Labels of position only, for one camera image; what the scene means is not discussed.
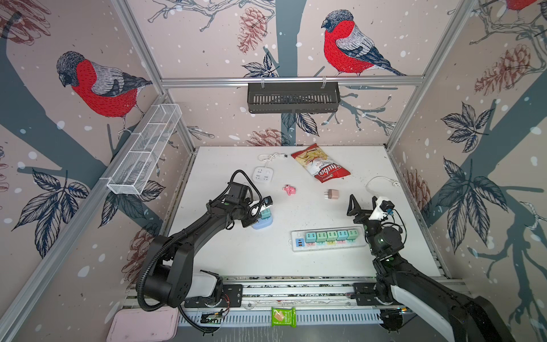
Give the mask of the white square socket cube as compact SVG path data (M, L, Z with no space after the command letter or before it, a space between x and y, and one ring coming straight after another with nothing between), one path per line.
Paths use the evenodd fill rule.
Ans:
M259 183L271 182L274 176L274 170L268 167L256 167L252 174L252 181Z

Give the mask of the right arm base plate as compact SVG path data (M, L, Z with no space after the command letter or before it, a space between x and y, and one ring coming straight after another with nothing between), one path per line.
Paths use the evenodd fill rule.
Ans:
M355 299L358 306L384 306L377 299L375 290L376 283L373 282L358 282L353 284L353 294L351 299Z

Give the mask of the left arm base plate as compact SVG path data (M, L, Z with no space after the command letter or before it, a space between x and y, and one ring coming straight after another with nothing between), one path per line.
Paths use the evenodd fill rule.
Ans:
M213 297L194 297L184 301L185 309L230 309L242 306L243 286L240 284L225 284L219 299Z

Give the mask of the pink usb charger plug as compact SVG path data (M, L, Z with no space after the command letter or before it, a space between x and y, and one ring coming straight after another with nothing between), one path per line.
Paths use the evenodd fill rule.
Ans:
M337 200L340 197L340 192L335 189L329 189L325 192L325 198L329 200Z

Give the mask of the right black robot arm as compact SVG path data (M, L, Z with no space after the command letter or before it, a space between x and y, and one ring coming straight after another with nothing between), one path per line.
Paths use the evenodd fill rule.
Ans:
M406 306L447 341L513 341L510 329L491 302L446 287L400 255L406 235L386 219L394 209L387 198L374 197L372 209L363 209L354 195L349 197L347 215L362 225L374 257L376 299L383 304L397 302Z

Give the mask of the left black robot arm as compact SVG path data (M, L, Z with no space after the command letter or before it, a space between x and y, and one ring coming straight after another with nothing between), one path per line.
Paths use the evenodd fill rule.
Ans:
M222 298L222 278L214 272L195 272L195 255L217 233L231 230L237 221L249 227L259 221L260 210L272 201L264 198L243 170L236 170L226 189L206 204L206 212L190 226L169 237L158 235L150 243L136 282L140 308L153 312L163 306L177 308L186 299Z

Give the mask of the teal charger plug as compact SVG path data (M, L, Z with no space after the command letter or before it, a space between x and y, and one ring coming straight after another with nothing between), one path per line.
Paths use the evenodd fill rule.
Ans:
M337 240L338 241L345 241L347 238L348 238L348 231L347 230L337 231Z
M272 213L270 211L270 209L264 209L260 212L260 217L261 219L271 219L272 218Z
M313 244L316 243L317 235L315 232L307 232L305 235L305 242L306 244Z

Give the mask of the light green charger plug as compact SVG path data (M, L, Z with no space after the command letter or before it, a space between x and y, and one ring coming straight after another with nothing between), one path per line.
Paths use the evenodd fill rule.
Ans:
M359 237L359 231L357 229L349 229L347 233L348 233L348 237L347 237L348 241L354 241Z

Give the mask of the teal charger plug front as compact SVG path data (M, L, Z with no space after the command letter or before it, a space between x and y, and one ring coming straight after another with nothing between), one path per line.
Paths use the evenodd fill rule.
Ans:
M348 238L348 231L347 230L337 231L337 240L338 241L345 241L347 238Z

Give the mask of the blue square socket cube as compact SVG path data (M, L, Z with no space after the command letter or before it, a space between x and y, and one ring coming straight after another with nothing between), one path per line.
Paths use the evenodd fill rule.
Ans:
M253 225L253 229L263 229L271 226L273 223L273 216L269 215L267 217L260 217Z

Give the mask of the white multicolour power strip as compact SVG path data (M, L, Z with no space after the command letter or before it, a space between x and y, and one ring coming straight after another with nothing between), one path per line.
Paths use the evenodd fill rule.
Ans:
M294 252L362 248L368 245L363 228L357 226L292 231L289 244Z

